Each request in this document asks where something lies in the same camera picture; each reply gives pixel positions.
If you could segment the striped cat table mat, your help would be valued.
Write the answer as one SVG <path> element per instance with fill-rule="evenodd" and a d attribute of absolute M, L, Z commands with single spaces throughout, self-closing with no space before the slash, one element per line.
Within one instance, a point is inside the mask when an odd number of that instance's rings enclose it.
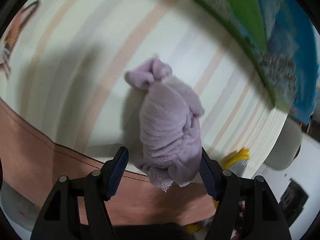
<path fill-rule="evenodd" d="M 193 0 L 27 0 L 1 39 L 4 180 L 40 208 L 62 175 L 140 149 L 143 93 L 125 74 L 157 56 L 200 97 L 212 158 L 247 147 L 251 177 L 287 118 L 237 42 Z"/>

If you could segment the brown cardboard box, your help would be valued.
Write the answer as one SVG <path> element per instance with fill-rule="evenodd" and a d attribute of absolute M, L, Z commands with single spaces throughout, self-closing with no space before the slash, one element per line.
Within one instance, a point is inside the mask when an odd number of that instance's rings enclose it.
<path fill-rule="evenodd" d="M 318 55 L 308 15 L 295 0 L 194 0 L 251 59 L 274 106 L 308 124 L 316 107 Z"/>

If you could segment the purple fluffy cloth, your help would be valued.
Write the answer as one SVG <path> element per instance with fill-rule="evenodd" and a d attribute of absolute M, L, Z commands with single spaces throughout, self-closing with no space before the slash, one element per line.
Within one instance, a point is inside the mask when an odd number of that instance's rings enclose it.
<path fill-rule="evenodd" d="M 204 108 L 198 95 L 158 57 L 128 71 L 126 80 L 146 91 L 139 110 L 142 153 L 136 167 L 164 191 L 173 183 L 189 185 L 202 154 L 200 118 Z"/>

